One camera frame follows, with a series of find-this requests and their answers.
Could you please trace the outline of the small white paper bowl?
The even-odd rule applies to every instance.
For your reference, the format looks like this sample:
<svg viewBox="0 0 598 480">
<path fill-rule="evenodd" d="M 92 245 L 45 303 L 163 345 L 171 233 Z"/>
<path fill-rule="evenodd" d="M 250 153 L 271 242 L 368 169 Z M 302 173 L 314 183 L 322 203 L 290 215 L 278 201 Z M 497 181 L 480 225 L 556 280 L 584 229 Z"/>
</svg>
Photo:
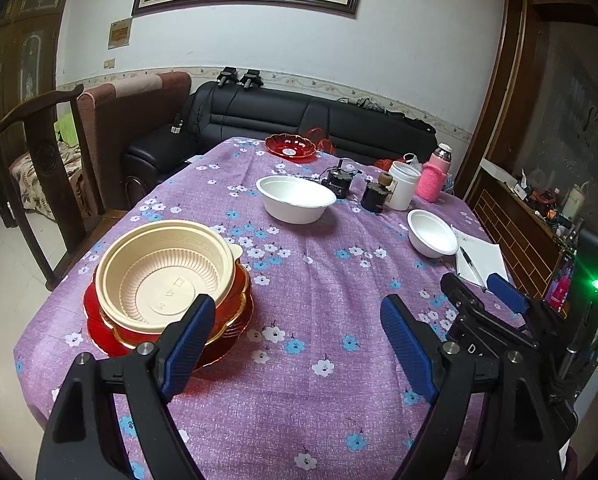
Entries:
<svg viewBox="0 0 598 480">
<path fill-rule="evenodd" d="M 456 234 L 441 218 L 423 209 L 413 209 L 407 214 L 407 237 L 413 248 L 430 259 L 451 257 L 459 249 Z"/>
</svg>

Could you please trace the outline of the beige plastic bowl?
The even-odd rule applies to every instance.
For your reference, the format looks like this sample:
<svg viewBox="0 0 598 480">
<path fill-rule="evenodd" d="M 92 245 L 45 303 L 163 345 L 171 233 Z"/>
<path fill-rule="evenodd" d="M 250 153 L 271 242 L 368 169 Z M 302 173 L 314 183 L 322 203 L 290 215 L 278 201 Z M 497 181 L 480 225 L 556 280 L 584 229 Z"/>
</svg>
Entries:
<svg viewBox="0 0 598 480">
<path fill-rule="evenodd" d="M 229 294 L 243 248 L 200 223 L 160 220 L 115 240 L 94 276 L 100 310 L 114 324 L 159 334 L 177 322 L 197 296 L 216 304 Z"/>
</svg>

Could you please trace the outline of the phone on round stand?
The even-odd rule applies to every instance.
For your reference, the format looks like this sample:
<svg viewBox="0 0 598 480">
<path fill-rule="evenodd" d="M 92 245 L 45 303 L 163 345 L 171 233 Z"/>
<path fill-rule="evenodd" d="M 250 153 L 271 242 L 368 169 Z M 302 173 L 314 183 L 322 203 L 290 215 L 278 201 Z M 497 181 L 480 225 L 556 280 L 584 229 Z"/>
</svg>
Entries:
<svg viewBox="0 0 598 480">
<path fill-rule="evenodd" d="M 564 286 L 557 285 L 553 295 L 546 302 L 556 312 L 572 324 L 598 321 L 598 233 L 583 226 L 577 235 L 576 248 L 564 266 L 563 278 L 568 278 Z"/>
</svg>

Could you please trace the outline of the white lined notebook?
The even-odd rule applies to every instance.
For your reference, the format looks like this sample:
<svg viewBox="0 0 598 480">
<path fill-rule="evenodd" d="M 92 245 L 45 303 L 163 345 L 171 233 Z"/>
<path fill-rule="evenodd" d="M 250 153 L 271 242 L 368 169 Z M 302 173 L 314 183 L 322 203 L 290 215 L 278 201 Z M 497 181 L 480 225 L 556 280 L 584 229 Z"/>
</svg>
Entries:
<svg viewBox="0 0 598 480">
<path fill-rule="evenodd" d="M 462 246 L 468 252 L 485 281 L 491 273 L 500 274 L 502 278 L 508 281 L 508 271 L 506 271 L 503 255 L 498 244 L 485 242 L 456 229 L 454 226 L 452 226 L 452 231 L 456 234 L 459 247 Z M 459 249 L 456 253 L 456 274 L 462 280 L 480 287 L 477 278 L 474 277 L 472 269 L 465 262 Z"/>
</svg>

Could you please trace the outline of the black ballpoint pen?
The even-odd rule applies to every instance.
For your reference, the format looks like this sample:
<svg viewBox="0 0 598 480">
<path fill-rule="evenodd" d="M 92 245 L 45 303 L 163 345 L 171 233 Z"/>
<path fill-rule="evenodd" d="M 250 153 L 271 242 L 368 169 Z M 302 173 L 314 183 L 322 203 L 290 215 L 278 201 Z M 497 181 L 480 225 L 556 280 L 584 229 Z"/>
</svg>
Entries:
<svg viewBox="0 0 598 480">
<path fill-rule="evenodd" d="M 468 252 L 462 246 L 459 247 L 459 250 L 464 257 L 465 262 L 468 264 L 470 269 L 472 269 L 474 277 L 477 278 L 477 280 L 479 282 L 480 289 L 483 292 L 486 292 L 488 290 L 487 283 L 484 280 L 484 278 L 482 277 L 482 274 L 479 273 L 477 266 L 475 266 L 473 259 L 470 258 L 470 255 L 468 255 Z"/>
</svg>

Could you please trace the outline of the wooden sideboard with clutter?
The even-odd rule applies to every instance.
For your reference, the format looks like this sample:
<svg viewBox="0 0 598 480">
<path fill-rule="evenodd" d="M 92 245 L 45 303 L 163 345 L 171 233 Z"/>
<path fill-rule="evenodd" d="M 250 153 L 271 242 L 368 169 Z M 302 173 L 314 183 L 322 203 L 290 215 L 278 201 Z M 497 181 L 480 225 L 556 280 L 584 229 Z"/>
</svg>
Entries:
<svg viewBox="0 0 598 480">
<path fill-rule="evenodd" d="M 564 266 L 576 248 L 579 230 L 573 226 L 559 237 L 537 211 L 529 208 L 506 183 L 480 168 L 466 203 L 493 243 L 500 246 L 508 281 L 534 300 L 558 301 L 557 285 L 566 285 Z"/>
</svg>

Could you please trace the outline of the purple floral tablecloth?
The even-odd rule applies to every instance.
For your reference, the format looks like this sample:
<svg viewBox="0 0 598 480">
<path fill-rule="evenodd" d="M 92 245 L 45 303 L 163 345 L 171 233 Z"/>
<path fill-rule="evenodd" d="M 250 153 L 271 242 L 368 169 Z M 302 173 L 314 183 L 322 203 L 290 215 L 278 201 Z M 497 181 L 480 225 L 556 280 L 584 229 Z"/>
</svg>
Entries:
<svg viewBox="0 0 598 480">
<path fill-rule="evenodd" d="M 261 142 L 228 140 L 161 183 L 75 265 L 14 348 L 23 396 L 45 420 L 81 352 L 94 352 L 84 292 L 112 241 L 159 220 L 209 226 L 241 246 L 253 315 L 234 348 L 200 370 L 170 403 L 180 436 L 209 479 L 389 479 L 428 406 L 405 378 L 381 328 L 380 301 L 396 294 L 444 336 L 456 309 L 441 276 L 452 260 L 412 248 L 402 212 L 360 204 L 374 168 L 362 168 L 349 200 L 308 226 L 265 210 L 264 177 L 315 178 L 328 155 L 295 165 Z"/>
</svg>

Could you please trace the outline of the pink sleeved thermos bottle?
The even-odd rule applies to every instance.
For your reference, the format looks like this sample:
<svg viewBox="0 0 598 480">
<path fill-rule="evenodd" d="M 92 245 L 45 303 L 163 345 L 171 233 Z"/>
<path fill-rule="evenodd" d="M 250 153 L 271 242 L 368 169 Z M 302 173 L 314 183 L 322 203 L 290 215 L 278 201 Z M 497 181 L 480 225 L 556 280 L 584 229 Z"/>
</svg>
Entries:
<svg viewBox="0 0 598 480">
<path fill-rule="evenodd" d="M 442 191 L 452 162 L 452 148 L 439 143 L 429 161 L 421 167 L 421 177 L 416 188 L 416 195 L 428 203 L 436 202 Z"/>
</svg>

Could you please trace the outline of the white plastic jar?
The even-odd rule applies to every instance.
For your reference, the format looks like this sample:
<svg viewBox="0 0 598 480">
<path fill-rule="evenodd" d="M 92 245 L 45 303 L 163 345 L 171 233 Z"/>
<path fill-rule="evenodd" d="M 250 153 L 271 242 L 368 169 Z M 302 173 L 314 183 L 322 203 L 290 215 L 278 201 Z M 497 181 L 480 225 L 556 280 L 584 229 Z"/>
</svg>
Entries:
<svg viewBox="0 0 598 480">
<path fill-rule="evenodd" d="M 406 162 L 396 160 L 391 164 L 388 174 L 392 176 L 392 185 L 387 206 L 396 211 L 406 211 L 415 195 L 421 171 Z"/>
</svg>

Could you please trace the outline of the black bottle with cork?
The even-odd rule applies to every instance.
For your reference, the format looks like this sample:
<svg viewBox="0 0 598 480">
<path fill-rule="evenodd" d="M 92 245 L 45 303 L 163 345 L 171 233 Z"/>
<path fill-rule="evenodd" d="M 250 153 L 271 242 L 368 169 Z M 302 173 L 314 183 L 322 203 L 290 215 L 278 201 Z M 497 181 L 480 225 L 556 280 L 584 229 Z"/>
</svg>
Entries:
<svg viewBox="0 0 598 480">
<path fill-rule="evenodd" d="M 361 200 L 361 206 L 372 214 L 381 214 L 388 198 L 392 194 L 392 176 L 382 172 L 376 182 L 367 182 Z"/>
</svg>

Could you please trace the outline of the dark wooden chair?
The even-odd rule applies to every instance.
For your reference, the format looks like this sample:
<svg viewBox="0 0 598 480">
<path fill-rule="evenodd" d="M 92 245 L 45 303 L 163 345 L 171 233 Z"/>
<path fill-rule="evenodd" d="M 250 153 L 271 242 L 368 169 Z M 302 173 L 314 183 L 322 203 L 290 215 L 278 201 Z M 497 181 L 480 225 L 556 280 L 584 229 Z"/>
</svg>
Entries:
<svg viewBox="0 0 598 480">
<path fill-rule="evenodd" d="M 0 145 L 0 180 L 2 180 L 11 211 L 29 250 L 40 268 L 48 290 L 54 290 L 82 258 L 87 248 L 98 242 L 112 227 L 125 216 L 120 209 L 107 209 L 102 203 L 99 186 L 90 150 L 88 149 L 83 122 L 78 111 L 78 97 L 84 91 L 78 84 L 71 91 L 52 90 L 26 101 L 0 120 L 0 135 L 14 124 L 23 125 L 26 147 L 31 156 L 38 182 L 54 215 L 66 252 L 56 266 L 52 266 L 38 242 L 23 208 L 20 192 L 14 186 L 9 166 Z M 94 202 L 94 212 L 90 217 L 82 214 L 80 204 L 62 162 L 56 133 L 54 131 L 54 108 L 59 103 L 71 107 L 78 146 L 81 152 L 82 174 Z"/>
</svg>

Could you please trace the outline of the black metal device left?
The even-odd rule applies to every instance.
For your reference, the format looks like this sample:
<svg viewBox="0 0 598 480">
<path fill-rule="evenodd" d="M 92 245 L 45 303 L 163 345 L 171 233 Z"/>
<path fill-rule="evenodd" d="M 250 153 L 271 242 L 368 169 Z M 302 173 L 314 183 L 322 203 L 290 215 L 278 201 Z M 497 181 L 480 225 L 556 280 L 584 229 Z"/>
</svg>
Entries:
<svg viewBox="0 0 598 480">
<path fill-rule="evenodd" d="M 349 195 L 352 181 L 358 174 L 360 170 L 352 162 L 339 159 L 336 166 L 325 170 L 321 185 L 331 190 L 339 200 L 345 200 Z"/>
</svg>

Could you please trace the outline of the black leather sofa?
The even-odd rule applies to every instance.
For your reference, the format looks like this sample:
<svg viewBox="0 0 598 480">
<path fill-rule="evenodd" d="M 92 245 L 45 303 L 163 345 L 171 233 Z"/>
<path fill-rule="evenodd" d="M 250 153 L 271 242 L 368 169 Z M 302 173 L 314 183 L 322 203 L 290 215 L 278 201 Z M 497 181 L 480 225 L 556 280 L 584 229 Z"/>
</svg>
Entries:
<svg viewBox="0 0 598 480">
<path fill-rule="evenodd" d="M 368 110 L 304 93 L 237 84 L 202 84 L 169 122 L 134 139 L 122 154 L 125 194 L 132 205 L 158 184 L 232 136 L 264 140 L 297 134 L 331 141 L 337 155 L 364 165 L 412 153 L 427 162 L 438 145 L 436 130 L 421 119 Z"/>
</svg>

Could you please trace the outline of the far red glass dish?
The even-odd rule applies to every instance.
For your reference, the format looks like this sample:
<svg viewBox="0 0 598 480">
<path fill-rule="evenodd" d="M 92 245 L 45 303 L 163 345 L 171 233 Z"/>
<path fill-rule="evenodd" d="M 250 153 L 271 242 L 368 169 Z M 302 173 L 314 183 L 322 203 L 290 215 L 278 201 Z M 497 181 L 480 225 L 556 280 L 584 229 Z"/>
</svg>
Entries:
<svg viewBox="0 0 598 480">
<path fill-rule="evenodd" d="M 316 153 L 313 142 L 290 133 L 272 134 L 265 139 L 264 146 L 271 154 L 291 162 L 305 162 Z"/>
</svg>

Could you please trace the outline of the dark wooden cabinet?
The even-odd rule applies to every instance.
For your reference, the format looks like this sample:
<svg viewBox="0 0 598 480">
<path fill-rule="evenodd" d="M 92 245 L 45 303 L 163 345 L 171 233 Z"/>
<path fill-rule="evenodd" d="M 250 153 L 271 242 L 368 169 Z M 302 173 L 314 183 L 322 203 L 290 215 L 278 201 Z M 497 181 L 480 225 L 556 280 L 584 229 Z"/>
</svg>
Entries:
<svg viewBox="0 0 598 480">
<path fill-rule="evenodd" d="M 0 12 L 0 120 L 56 87 L 58 36 L 67 0 L 9 0 Z"/>
</svg>

